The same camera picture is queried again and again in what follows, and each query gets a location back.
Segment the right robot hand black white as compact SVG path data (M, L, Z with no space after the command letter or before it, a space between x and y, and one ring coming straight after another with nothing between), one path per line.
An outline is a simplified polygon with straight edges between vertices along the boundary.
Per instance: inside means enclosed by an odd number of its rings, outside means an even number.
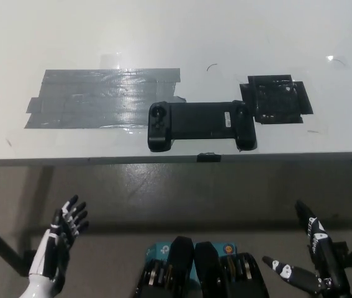
M263 262L284 282L311 295L352 297L345 269L332 238L305 203L296 201L295 209L300 225L308 236L310 257L317 272L312 273L269 256L262 257Z

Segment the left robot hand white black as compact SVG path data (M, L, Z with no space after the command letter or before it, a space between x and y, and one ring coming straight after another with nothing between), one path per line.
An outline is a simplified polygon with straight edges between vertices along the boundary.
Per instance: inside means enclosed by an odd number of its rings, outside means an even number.
M70 250L76 239L89 227L86 203L74 195L55 210L35 253L29 275L39 275L51 282L65 280Z

